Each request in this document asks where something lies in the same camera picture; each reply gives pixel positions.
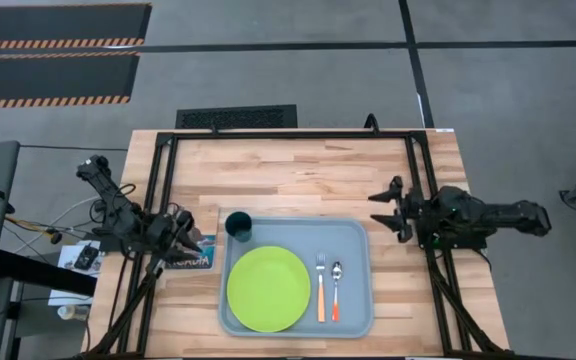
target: butcher block tabletop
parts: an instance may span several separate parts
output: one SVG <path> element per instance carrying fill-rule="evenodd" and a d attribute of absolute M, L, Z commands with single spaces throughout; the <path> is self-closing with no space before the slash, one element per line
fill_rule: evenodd
<path fill-rule="evenodd" d="M 121 179 L 122 184 L 136 185 L 128 197 L 142 204 L 158 131 L 133 132 Z M 455 133 L 427 130 L 427 134 L 439 187 L 454 185 L 468 190 Z M 416 150 L 421 165 L 421 152 Z M 166 151 L 154 209 L 159 208 Z M 392 214 L 395 205 L 369 202 L 369 195 L 386 190 L 395 175 L 402 176 L 405 187 L 411 184 L 403 140 L 181 140 L 175 161 L 170 201 L 190 210 L 204 234 L 216 235 L 216 263 L 212 270 L 164 271 L 157 282 L 146 357 L 441 355 L 424 253 L 416 239 L 400 244 L 396 234 L 370 219 L 370 214 Z M 111 168 L 116 166 L 120 165 L 110 164 Z M 423 166 L 419 169 L 425 185 Z M 370 244 L 375 319 L 369 333 L 358 339 L 228 335 L 219 324 L 217 306 L 224 221 L 235 210 L 253 216 L 358 220 Z M 470 250 L 453 254 L 464 305 L 495 343 L 507 347 L 488 264 Z M 108 254 L 103 260 L 89 319 L 93 346 L 107 331 L 122 261 L 119 253 Z M 124 306 L 131 267 L 126 266 L 115 319 Z M 132 321 L 129 351 L 136 348 L 140 309 Z M 446 309 L 453 347 L 459 349 L 456 321 L 447 303 Z"/>

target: white cable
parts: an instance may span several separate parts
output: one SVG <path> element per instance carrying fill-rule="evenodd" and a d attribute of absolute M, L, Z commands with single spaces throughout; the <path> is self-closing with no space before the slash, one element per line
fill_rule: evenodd
<path fill-rule="evenodd" d="M 99 196 L 93 196 L 93 197 L 88 198 L 88 199 L 86 199 L 86 200 L 81 200 L 80 202 L 78 202 L 78 203 L 74 204 L 73 206 L 71 206 L 70 208 L 68 208 L 68 210 L 64 211 L 63 214 L 59 215 L 55 220 L 53 220 L 53 221 L 52 221 L 50 224 L 48 224 L 48 225 L 50 225 L 50 226 L 55 225 L 55 224 L 57 223 L 57 221 L 61 220 L 64 216 L 66 216 L 69 212 L 71 212 L 71 211 L 74 210 L 75 208 L 77 208 L 77 207 L 79 207 L 79 206 L 81 206 L 81 205 L 83 205 L 83 204 L 85 204 L 85 203 L 88 203 L 88 202 L 91 202 L 91 201 L 95 201 L 95 200 L 97 200 L 97 199 L 99 199 Z M 15 250 L 13 253 L 18 254 L 21 250 L 27 248 L 27 247 L 30 246 L 32 243 L 34 243 L 35 241 L 39 240 L 39 238 L 42 237 L 42 236 L 43 236 L 43 234 L 37 235 L 35 238 L 33 238 L 32 240 L 28 241 L 26 244 L 24 244 L 24 246 L 22 246 L 22 247 L 20 247 L 19 249 Z"/>

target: black floor mat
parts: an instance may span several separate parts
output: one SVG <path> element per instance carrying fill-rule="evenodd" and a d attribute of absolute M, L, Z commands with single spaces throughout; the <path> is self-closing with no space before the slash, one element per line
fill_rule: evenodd
<path fill-rule="evenodd" d="M 136 52 L 0 56 L 0 107 L 127 103 Z"/>
<path fill-rule="evenodd" d="M 139 45 L 150 4 L 0 7 L 0 49 Z"/>
<path fill-rule="evenodd" d="M 297 105 L 177 110 L 177 129 L 296 128 Z"/>

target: gray concrete floor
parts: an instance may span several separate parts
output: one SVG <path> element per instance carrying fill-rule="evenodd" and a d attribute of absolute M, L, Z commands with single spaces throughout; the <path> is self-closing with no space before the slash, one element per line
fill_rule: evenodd
<path fill-rule="evenodd" d="M 153 3 L 147 45 L 404 39 L 396 1 Z M 418 41 L 576 40 L 576 1 L 414 0 L 410 8 Z M 576 49 L 420 53 L 436 126 L 456 129 L 473 194 L 490 202 L 526 198 L 549 210 L 547 237 L 502 231 L 490 241 L 511 346 L 576 358 L 576 213 L 557 194 L 576 182 Z M 356 127 L 368 112 L 383 127 L 421 125 L 405 50 L 148 54 L 129 104 L 0 109 L 0 140 L 126 147 L 133 129 L 172 128 L 176 109 L 290 103 L 300 127 Z M 92 196 L 74 176 L 92 153 L 22 149 L 12 192 L 19 216 L 50 221 Z M 118 177 L 125 153 L 104 155 Z M 63 223 L 86 220 L 86 211 Z M 3 248 L 20 245 L 4 233 Z M 47 242 L 37 248 L 58 251 Z M 31 337 L 20 358 L 72 355 L 81 338 L 80 328 Z"/>

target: cup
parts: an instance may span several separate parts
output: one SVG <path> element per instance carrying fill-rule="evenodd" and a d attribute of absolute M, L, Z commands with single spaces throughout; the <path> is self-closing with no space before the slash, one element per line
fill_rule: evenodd
<path fill-rule="evenodd" d="M 252 219 L 245 212 L 237 211 L 226 219 L 226 232 L 239 242 L 246 242 L 252 237 Z"/>

